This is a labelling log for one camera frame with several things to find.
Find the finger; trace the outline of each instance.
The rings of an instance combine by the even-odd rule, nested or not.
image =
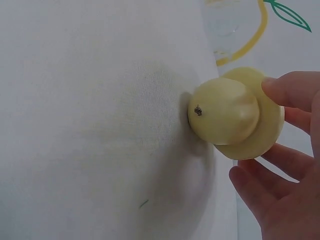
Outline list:
[[[277,201],[276,198],[241,167],[231,168],[229,177],[235,190],[262,225],[266,212]]]
[[[264,93],[281,106],[311,112],[315,95],[320,91],[320,72],[294,71],[262,83]]]
[[[296,183],[275,174],[254,159],[239,161],[238,166],[259,180],[262,186],[277,199],[292,193],[296,186]]]
[[[285,121],[310,135],[311,113],[299,108],[285,107]]]
[[[262,157],[298,181],[316,164],[313,157],[277,143]]]

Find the lemon print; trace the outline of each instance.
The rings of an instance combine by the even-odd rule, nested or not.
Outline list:
[[[206,4],[211,5],[215,3],[221,3],[223,1],[224,0],[206,0]],[[307,30],[310,33],[312,32],[309,24],[298,13],[290,9],[288,6],[285,6],[284,4],[278,2],[278,0],[257,0],[257,5],[260,13],[260,24],[257,30],[255,31],[253,36],[242,47],[240,47],[238,50],[233,52],[231,56],[217,59],[216,65],[218,67],[243,57],[256,45],[256,43],[264,34],[266,27],[268,25],[268,12],[266,8],[267,4],[270,4],[271,9],[275,13],[275,15],[278,16],[280,19],[286,21],[287,23],[300,27],[304,30]],[[215,53],[223,54],[223,52],[220,52],[220,51],[215,51]]]

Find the pear stem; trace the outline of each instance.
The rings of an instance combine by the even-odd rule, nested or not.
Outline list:
[[[202,109],[197,105],[194,109],[194,112],[200,117],[202,115]]]

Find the fingernail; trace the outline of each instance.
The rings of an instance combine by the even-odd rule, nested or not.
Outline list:
[[[267,76],[267,77],[265,77],[265,78],[263,79],[263,83],[264,83],[264,84],[269,84],[269,83],[272,83],[274,80],[276,80],[276,79],[273,78],[273,77]]]

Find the hand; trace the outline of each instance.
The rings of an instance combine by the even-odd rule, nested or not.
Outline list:
[[[320,239],[320,72],[291,72],[262,84],[285,120],[311,136],[314,157],[275,144],[262,157],[299,183],[243,160],[229,177],[257,219],[263,240]]]

